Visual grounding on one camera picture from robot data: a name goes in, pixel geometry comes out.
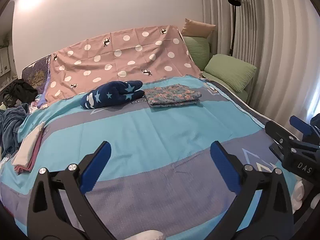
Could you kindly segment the white gloved right hand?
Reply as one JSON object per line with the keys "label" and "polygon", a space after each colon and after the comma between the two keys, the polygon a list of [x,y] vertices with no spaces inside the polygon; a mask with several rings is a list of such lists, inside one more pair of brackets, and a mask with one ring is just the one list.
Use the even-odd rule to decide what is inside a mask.
{"label": "white gloved right hand", "polygon": [[295,187],[293,189],[292,196],[291,196],[291,206],[292,206],[293,213],[295,213],[295,211],[301,208],[304,193],[305,191],[304,191],[303,181],[299,180],[296,182]]}

